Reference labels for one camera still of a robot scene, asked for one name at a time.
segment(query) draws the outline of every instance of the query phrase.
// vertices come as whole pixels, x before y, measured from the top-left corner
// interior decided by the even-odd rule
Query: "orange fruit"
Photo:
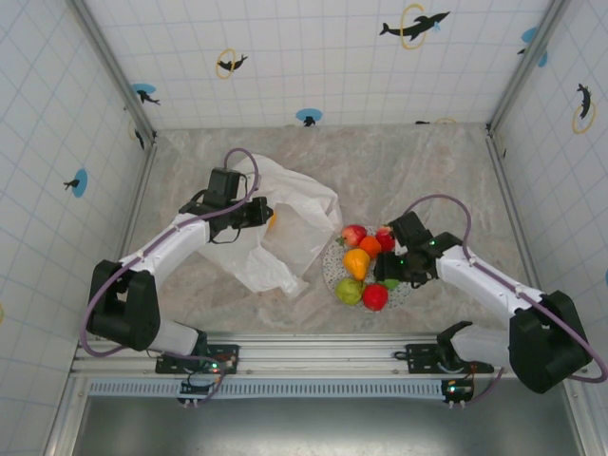
[[[376,259],[378,254],[382,252],[382,245],[380,245],[380,242],[374,236],[365,236],[359,242],[359,248],[365,250],[371,259]]]
[[[276,223],[276,213],[273,214],[272,217],[270,217],[270,220],[268,220],[268,229],[270,230],[273,226],[275,226]]]

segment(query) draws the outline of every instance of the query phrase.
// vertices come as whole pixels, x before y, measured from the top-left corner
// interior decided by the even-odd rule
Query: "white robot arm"
[[[265,198],[236,200],[242,178],[247,179],[239,172],[215,168],[208,188],[188,201],[171,224],[141,250],[118,262],[100,262],[91,280],[86,329],[137,351],[207,354],[204,332],[161,318],[157,291],[189,255],[213,242],[220,231],[260,226],[270,219],[273,210]],[[113,281],[112,277],[125,268]],[[102,287],[107,289],[96,300]]]
[[[476,257],[452,234],[434,237],[413,212],[389,226],[397,249],[378,256],[377,280],[393,278],[419,288],[431,279],[441,279],[475,297],[503,323],[504,330],[497,331],[460,322],[440,333],[438,349],[447,371],[463,361],[510,368],[527,387],[542,393],[591,362],[587,350],[575,340],[579,336],[587,342],[574,303],[566,294],[545,294],[517,282]],[[547,311],[560,324],[548,318]]]

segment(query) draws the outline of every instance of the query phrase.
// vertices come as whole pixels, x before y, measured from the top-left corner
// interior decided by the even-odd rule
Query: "wall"
[[[549,0],[88,4],[128,79],[151,85],[161,105],[143,107],[163,129],[302,124],[303,108],[316,124],[487,122]],[[409,30],[449,15],[406,49],[398,31],[379,35],[405,9]]]
[[[65,2],[4,0],[1,455],[39,454],[46,443],[92,268],[117,254],[143,163],[127,125],[118,94]],[[78,184],[65,189],[63,182],[75,177]]]
[[[587,334],[606,358],[607,11],[603,0],[572,2],[548,47],[548,65],[535,70],[502,129],[506,172],[541,284],[575,299]],[[582,121],[579,85],[591,92]],[[605,385],[593,387],[604,412]]]

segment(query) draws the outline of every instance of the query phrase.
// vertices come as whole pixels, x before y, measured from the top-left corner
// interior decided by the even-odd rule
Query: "red apple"
[[[376,231],[376,239],[380,242],[383,252],[392,252],[395,248],[395,238],[392,236],[392,230],[388,226],[381,226]]]
[[[379,283],[368,285],[361,296],[365,307],[374,312],[384,309],[389,302],[389,291]]]
[[[342,230],[342,236],[338,238],[338,242],[349,247],[356,247],[367,235],[368,231],[363,226],[349,225]]]

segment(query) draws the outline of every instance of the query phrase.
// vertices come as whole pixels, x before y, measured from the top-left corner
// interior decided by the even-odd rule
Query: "white plastic bag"
[[[269,229],[267,223],[243,229],[236,242],[206,244],[199,252],[252,292],[280,288],[294,298],[308,286],[301,276],[342,228],[338,196],[308,176],[266,157],[254,157],[260,175],[254,197],[268,199],[276,214],[274,226]],[[253,184],[254,167],[249,159],[234,169],[247,176],[249,185]],[[227,229],[215,241],[229,241],[236,235],[235,230]]]

